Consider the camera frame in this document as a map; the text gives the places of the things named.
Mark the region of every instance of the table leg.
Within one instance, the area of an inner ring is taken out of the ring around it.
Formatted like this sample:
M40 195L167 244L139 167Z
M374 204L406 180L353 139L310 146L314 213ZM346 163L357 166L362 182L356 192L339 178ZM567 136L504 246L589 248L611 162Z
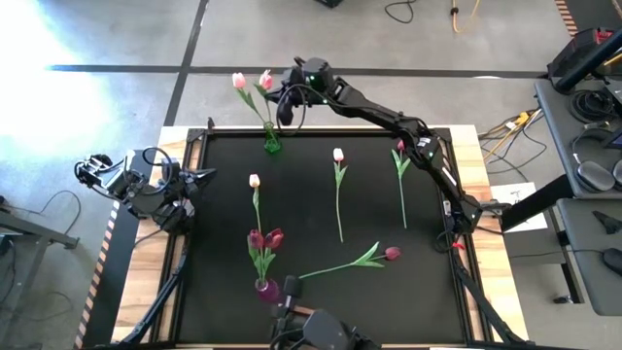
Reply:
M572 188L566 174L558 177L536 193L503 210L501 231L505 232L524 223L546 208L555 205L560 198L572 198Z

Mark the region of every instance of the tulip leaf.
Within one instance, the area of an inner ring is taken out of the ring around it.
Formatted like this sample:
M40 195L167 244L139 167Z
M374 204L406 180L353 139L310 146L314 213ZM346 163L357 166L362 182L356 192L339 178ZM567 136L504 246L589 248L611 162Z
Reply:
M373 245L373 247L371 247L367 253L363 254L360 258L356 259L354 262L352 262L352 264L355 265L362 265L363 263L367 262L369 260L369 258L371 258L371 256L376 253L376 250L378 249L378 245L380 244L380 242L376 242L376 244Z
M259 278L261 278L263 276L263 269L261 268L261 257L257 256L257 258L253 261L253 264L255 265L255 269L257 270Z
M378 263L378 262L362 262L361 266L367 266L367 267L384 267L385 265Z
M267 258L265 258L265 260L263 261L263 276L265 276L265 274L268 271L268 267L270 266L270 263L272 263L272 261L274 260L274 258L276 257L275 254L270 254Z
M261 94L261 96L266 96L268 94L268 91L263 88L261 85L254 83L255 88L257 89L257 91Z
M406 171L406 168L408 167L408 165L410 165L410 158L407 159L398 169L399 171L399 177L401 177L401 175L404 174L404 171Z
M249 246L249 255L251 256L251 260L253 260L253 262L255 262L255 260L259 256L259 252L258 252L257 249L255 249L255 248L253 248L253 246L251 246L251 237L247 237L246 238L246 243Z
M399 170L399 166L401 165L401 159L397 155L396 150L391 150L391 154L393 155L393 160L396 162L396 169Z
M341 180L343 180L343 175L346 174L346 170L348 169L348 165L344 166L343 169L339 172L339 184L341 184Z

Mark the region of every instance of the tulip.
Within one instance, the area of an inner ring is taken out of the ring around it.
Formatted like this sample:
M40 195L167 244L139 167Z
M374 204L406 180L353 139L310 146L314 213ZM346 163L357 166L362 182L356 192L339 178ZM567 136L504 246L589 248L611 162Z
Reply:
M341 149L332 150L332 157L334 158L334 161L343 160L343 151L341 151Z
M254 249L261 249L261 247L263 247L263 236L258 229L251 229L251 233L249 233L249 242L251 242L251 247Z
M283 232L280 228L277 228L265 236L263 246L265 248L276 249L281 245L281 240L283 240Z
M269 90L272 88L272 76L270 76L270 70L266 69L261 77L259 77L259 84L263 89Z
M246 86L246 78L244 78L242 73L233 73L231 79L233 80L234 88L244 88Z
M397 259L401 255L401 250L398 247L391 247L385 250L385 259L388 261L393 261Z
M253 189L256 189L259 187L259 184L260 184L259 175L251 174L251 177L249 178L249 185L251 185Z

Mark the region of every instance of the purple vase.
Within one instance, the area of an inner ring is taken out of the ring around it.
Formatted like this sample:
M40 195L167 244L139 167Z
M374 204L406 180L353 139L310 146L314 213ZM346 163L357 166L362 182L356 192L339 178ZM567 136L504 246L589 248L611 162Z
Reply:
M274 303L279 299L281 292L279 291L279 285L274 282L273 279L268 279L261 283L258 279L255 281L255 289L259 295L259 298L265 302Z

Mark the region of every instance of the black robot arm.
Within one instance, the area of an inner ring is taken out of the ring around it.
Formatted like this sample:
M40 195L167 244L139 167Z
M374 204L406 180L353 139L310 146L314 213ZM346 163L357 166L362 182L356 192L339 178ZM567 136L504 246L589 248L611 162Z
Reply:
M292 107L328 105L346 118L362 118L399 137L415 166L427 171L451 204L453 232L471 233L482 210L477 200L466 194L451 171L441 149L441 138L419 118L406 117L369 101L342 78L335 78L328 63L320 58L295 59L296 66L284 74L282 87L269 92L267 100L278 104L277 118L292 123Z

